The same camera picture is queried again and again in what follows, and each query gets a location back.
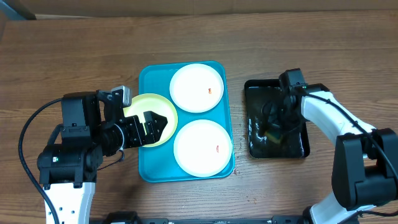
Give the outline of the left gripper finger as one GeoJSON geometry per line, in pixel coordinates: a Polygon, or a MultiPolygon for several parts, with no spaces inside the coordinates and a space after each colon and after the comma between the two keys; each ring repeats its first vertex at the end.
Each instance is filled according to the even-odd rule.
{"type": "Polygon", "coordinates": [[[165,116],[159,115],[153,111],[145,111],[144,119],[147,124],[152,123],[154,126],[157,126],[158,128],[164,128],[168,123],[167,118],[165,116]]]}
{"type": "Polygon", "coordinates": [[[160,142],[163,130],[166,127],[166,124],[160,123],[145,123],[144,124],[146,135],[145,135],[145,143],[146,144],[157,144],[160,142]]]}

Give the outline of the yellow plate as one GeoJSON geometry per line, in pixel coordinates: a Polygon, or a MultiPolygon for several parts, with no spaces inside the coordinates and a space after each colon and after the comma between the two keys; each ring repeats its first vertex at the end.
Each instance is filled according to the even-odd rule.
{"type": "Polygon", "coordinates": [[[175,133],[178,125],[177,110],[174,105],[164,96],[145,93],[137,95],[132,99],[132,105],[124,108],[125,117],[137,115],[141,123],[145,123],[144,112],[153,111],[154,113],[167,118],[167,125],[162,132],[160,140],[144,147],[156,147],[167,142],[175,133]]]}

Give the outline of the yellow green sponge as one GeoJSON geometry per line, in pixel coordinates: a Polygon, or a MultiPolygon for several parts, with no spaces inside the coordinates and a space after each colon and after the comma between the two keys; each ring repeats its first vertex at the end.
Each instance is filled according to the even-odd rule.
{"type": "Polygon", "coordinates": [[[284,138],[284,135],[280,131],[266,131],[264,135],[274,144],[280,144],[284,138]]]}

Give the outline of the white plate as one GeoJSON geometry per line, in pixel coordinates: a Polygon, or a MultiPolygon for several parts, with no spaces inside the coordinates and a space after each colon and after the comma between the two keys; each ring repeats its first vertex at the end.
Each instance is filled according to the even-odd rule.
{"type": "Polygon", "coordinates": [[[211,66],[192,63],[175,72],[169,92],[179,108],[189,113],[203,113],[221,101],[224,82],[211,66]]]}
{"type": "Polygon", "coordinates": [[[228,165],[232,151],[232,140],[225,128],[207,119],[186,124],[174,141],[177,164],[194,177],[220,173],[228,165]]]}

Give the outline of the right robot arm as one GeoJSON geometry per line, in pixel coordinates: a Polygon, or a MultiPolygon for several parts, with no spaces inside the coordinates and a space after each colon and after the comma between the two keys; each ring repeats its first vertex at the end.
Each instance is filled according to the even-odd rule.
{"type": "Polygon", "coordinates": [[[279,86],[279,97],[262,109],[268,120],[266,139],[281,144],[310,121],[335,146],[332,191],[308,207],[299,222],[357,223],[364,214],[397,216],[373,210],[397,200],[397,134],[355,117],[325,85],[306,83],[299,68],[282,73],[279,86]]]}

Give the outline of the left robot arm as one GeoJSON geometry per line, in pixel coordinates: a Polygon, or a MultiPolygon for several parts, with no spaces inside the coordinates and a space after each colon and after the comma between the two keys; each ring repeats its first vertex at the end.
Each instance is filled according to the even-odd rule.
{"type": "Polygon", "coordinates": [[[88,223],[97,171],[104,157],[160,140],[168,121],[153,111],[125,116],[131,105],[129,88],[64,95],[63,123],[39,154],[39,182],[49,197],[48,223],[88,223]]]}

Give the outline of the black tray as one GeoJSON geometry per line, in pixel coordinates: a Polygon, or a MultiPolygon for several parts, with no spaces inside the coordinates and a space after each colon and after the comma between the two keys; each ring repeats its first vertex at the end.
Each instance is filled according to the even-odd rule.
{"type": "Polygon", "coordinates": [[[262,127],[262,98],[283,96],[278,79],[248,80],[244,84],[248,149],[253,158],[303,159],[310,154],[307,126],[302,121],[298,129],[264,129],[262,127]],[[280,131],[284,138],[280,144],[269,141],[266,131],[280,131]]]}

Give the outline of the teal plastic tray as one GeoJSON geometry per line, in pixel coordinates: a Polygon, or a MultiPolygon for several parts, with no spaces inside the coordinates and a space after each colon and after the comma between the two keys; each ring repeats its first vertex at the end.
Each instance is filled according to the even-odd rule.
{"type": "MultiPolygon", "coordinates": [[[[189,113],[176,108],[178,116],[176,131],[180,131],[191,121],[208,119],[222,126],[230,138],[233,138],[225,69],[217,61],[202,61],[201,63],[214,68],[220,74],[224,85],[223,97],[213,109],[204,113],[189,113]]],[[[139,75],[139,94],[154,93],[171,100],[170,81],[177,70],[186,65],[188,65],[187,62],[168,63],[149,65],[144,68],[139,75]]],[[[177,164],[174,156],[174,140],[175,136],[172,136],[159,146],[140,147],[138,149],[138,170],[145,181],[160,183],[198,179],[198,177],[183,171],[177,164]]]]}

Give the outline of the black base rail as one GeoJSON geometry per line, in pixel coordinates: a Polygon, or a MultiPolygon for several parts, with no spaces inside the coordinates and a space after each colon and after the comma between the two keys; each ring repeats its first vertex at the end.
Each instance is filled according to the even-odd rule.
{"type": "Polygon", "coordinates": [[[270,218],[209,218],[209,219],[179,219],[140,218],[136,212],[114,212],[101,222],[103,224],[311,224],[302,215],[274,215],[270,218]]]}

